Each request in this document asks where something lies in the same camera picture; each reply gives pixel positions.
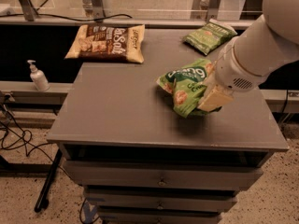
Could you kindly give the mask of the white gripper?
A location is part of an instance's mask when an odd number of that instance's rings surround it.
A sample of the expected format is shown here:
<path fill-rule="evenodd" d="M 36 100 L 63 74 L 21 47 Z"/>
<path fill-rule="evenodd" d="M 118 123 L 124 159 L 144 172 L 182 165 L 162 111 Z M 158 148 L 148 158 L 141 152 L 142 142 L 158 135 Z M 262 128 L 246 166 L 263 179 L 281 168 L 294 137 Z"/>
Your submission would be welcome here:
<path fill-rule="evenodd" d="M 213 85 L 216 81 L 220 85 L 206 89 L 198 103 L 198 109 L 210 112 L 227 105 L 234 100 L 233 91 L 251 91 L 268 78 L 268 76 L 252 74 L 241 65 L 235 56 L 236 40 L 237 37 L 234 37 L 221 49 L 215 64 L 215 71 L 212 70 L 203 81 L 206 86 Z"/>

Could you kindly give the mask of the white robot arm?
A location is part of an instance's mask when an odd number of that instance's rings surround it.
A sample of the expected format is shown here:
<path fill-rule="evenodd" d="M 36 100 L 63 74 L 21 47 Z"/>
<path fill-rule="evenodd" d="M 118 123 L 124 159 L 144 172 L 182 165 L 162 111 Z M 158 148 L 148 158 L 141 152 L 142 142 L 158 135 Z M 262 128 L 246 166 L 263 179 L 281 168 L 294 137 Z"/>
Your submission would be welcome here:
<path fill-rule="evenodd" d="M 212 111 L 264 83 L 281 66 L 299 60 L 299 0 L 263 0 L 263 14 L 220 51 L 205 79 L 198 108 Z"/>

